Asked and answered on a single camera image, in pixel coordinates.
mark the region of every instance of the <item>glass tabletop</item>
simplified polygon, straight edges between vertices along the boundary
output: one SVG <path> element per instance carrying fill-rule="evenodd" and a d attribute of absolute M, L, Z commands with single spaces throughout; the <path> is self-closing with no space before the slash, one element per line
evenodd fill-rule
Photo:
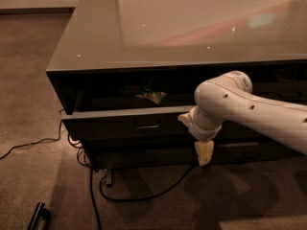
<path fill-rule="evenodd" d="M 306 0 L 80 0 L 47 71 L 307 58 Z"/>

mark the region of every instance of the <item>gray carpet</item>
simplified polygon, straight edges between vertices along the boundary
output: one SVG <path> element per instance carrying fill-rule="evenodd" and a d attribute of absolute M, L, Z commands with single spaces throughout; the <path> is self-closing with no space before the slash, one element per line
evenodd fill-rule
<path fill-rule="evenodd" d="M 0 156 L 14 145 L 58 135 L 58 98 L 45 69 L 69 14 L 0 16 Z M 0 160 L 0 229 L 26 229 L 40 201 L 49 229 L 97 229 L 89 169 L 66 141 L 17 149 Z M 99 193 L 103 229 L 306 229 L 307 158 L 196 167 L 170 193 L 141 202 L 112 202 Z M 116 198 L 157 194 L 188 165 L 114 171 Z"/>

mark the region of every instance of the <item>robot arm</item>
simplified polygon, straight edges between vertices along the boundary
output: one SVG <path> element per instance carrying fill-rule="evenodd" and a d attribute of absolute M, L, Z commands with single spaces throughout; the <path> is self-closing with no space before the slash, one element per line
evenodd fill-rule
<path fill-rule="evenodd" d="M 307 106 L 260 98 L 251 92 L 252 83 L 243 72 L 206 80 L 195 91 L 197 105 L 178 119 L 201 142 L 213 139 L 228 120 L 307 155 Z"/>

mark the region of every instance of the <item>black cable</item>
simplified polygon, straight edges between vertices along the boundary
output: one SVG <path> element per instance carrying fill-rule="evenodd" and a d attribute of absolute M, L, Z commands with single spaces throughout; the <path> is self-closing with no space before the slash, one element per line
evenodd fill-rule
<path fill-rule="evenodd" d="M 80 161 L 80 156 L 83 154 L 83 162 Z M 79 148 L 77 151 L 77 161 L 80 165 L 84 166 L 84 167 L 90 167 L 91 164 L 86 162 L 86 153 L 84 151 L 83 148 Z"/>
<path fill-rule="evenodd" d="M 67 134 L 67 141 L 68 141 L 68 143 L 70 144 L 70 146 L 73 147 L 73 148 L 75 148 L 75 149 L 80 149 L 80 148 L 82 147 L 82 146 L 77 146 L 77 145 L 80 144 L 81 142 L 73 143 L 73 142 L 71 141 L 71 136 L 70 136 L 69 132 L 68 132 L 68 134 Z"/>
<path fill-rule="evenodd" d="M 5 157 L 7 157 L 11 152 L 12 150 L 15 150 L 15 149 L 19 149 L 19 148 L 23 148 L 23 147 L 27 147 L 27 146 L 31 146 L 31 145 L 37 145 L 39 143 L 42 143 L 44 141 L 50 141 L 50 142 L 57 142 L 59 141 L 60 137 L 61 137 L 61 133 L 60 133 L 60 130 L 61 130 L 61 126 L 62 126 L 62 121 L 60 121 L 59 123 L 59 135 L 58 135 L 58 138 L 44 138 L 44 139 L 41 139 L 40 141 L 38 142 L 32 142 L 32 143 L 28 143 L 28 144 L 23 144 L 23 145 L 18 145 L 18 146 L 14 146 L 12 147 L 11 149 L 9 149 L 9 151 L 4 154 L 3 156 L 0 157 L 0 160 L 1 159 L 4 159 Z"/>
<path fill-rule="evenodd" d="M 89 190 L 90 190 L 90 195 L 91 195 L 91 198 L 92 198 L 93 207 L 94 207 L 94 211 L 95 211 L 95 215 L 96 215 L 98 229 L 102 230 L 102 224 L 100 222 L 100 218 L 99 218 L 99 214 L 98 214 L 98 210 L 97 210 L 97 206 L 96 206 L 96 202 L 95 202 L 95 197 L 94 197 L 94 193 L 93 193 L 93 168 L 92 167 L 90 167 Z"/>
<path fill-rule="evenodd" d="M 62 115 L 61 112 L 62 112 L 63 110 L 65 110 L 65 109 L 63 108 L 63 109 L 61 109 L 61 110 L 59 111 L 59 114 L 60 114 L 60 115 Z"/>
<path fill-rule="evenodd" d="M 103 190 L 103 186 L 104 186 L 104 181 L 106 179 L 106 175 L 104 175 L 104 177 L 101 179 L 100 181 L 100 184 L 99 184 L 99 190 L 100 190 L 100 193 L 101 195 L 107 199 L 107 200 L 110 200 L 110 201 L 115 201 L 115 202 L 135 202 L 135 201 L 144 201 L 144 200 L 150 200 L 150 199 L 154 199 L 156 197 L 159 197 L 159 196 L 163 196 L 165 195 L 166 193 L 170 192 L 171 190 L 173 190 L 175 188 L 175 186 L 177 186 L 183 179 L 184 177 L 190 172 L 192 171 L 195 167 L 197 167 L 197 165 L 194 165 L 192 166 L 189 170 L 187 170 L 187 172 L 184 173 L 184 175 L 170 188 L 168 188 L 167 190 L 165 191 L 162 191 L 161 193 L 157 194 L 157 195 L 151 195 L 151 196 L 146 196 L 146 197 L 140 197 L 140 198 L 112 198 L 108 195 L 106 195 L 104 193 L 104 190 Z"/>

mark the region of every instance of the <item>black dresser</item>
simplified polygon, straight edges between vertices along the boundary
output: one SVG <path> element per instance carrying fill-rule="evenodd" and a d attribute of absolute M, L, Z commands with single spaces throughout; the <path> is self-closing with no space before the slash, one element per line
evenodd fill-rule
<path fill-rule="evenodd" d="M 265 98 L 307 104 L 305 0 L 80 0 L 47 75 L 95 170 L 192 163 L 177 120 L 203 81 L 240 70 Z M 214 162 L 292 154 L 225 122 Z"/>

